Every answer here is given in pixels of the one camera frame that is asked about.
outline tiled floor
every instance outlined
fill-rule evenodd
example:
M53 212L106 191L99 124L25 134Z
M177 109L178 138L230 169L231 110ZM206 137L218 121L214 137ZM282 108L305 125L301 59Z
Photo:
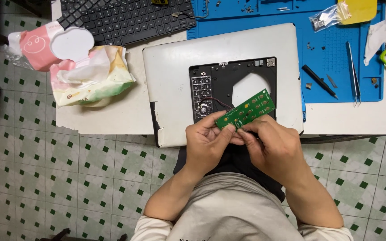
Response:
M46 19L4 0L2 33ZM116 240L172 176L178 149L152 135L79 135L57 127L47 73L14 67L0 52L0 240L35 240L69 227L69 236ZM386 137L304 145L356 241L386 241ZM287 217L296 219L285 201Z

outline laptop keyboard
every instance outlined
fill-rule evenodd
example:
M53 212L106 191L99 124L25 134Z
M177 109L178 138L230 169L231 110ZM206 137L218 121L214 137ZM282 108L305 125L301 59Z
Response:
M126 44L196 26L190 0L169 0L167 5L150 0L61 0L64 29L84 27L95 45ZM184 12L174 17L171 14Z

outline white table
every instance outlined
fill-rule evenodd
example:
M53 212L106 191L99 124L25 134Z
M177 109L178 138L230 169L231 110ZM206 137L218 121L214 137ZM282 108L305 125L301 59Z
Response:
M57 0L52 4L52 17L55 20L60 15L60 2ZM128 68L138 81L138 88L132 93L135 96L132 95L129 100L118 102L111 108L93 113L68 108L61 111L64 108L60 108L57 111L57 123L78 129L82 134L152 134L142 49L146 46L182 40L186 40L184 31L129 47L126 58ZM306 104L307 121L304 124L304 134L386 134L386 71L384 82L384 95L380 102L363 102L358 108L354 108L353 103ZM123 116L134 118L135 121L124 124L122 128L108 128L110 125L120 126L120 118ZM102 118L118 120L118 124L111 122L105 128L96 128ZM83 120L81 128L73 124L79 120Z

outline forearm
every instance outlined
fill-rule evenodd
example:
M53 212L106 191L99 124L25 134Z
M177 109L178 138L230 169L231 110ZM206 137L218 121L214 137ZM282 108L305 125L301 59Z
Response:
M303 223L329 228L344 224L332 197L313 175L287 189L286 198L293 214Z
M144 215L174 221L202 177L182 168L150 197L145 205Z

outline white t-shirt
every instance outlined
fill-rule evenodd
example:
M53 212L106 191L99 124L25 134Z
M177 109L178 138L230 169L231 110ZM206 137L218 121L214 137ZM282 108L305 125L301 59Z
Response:
M347 228L296 229L275 195L242 174L206 176L196 185L175 225L142 216L131 241L353 241Z

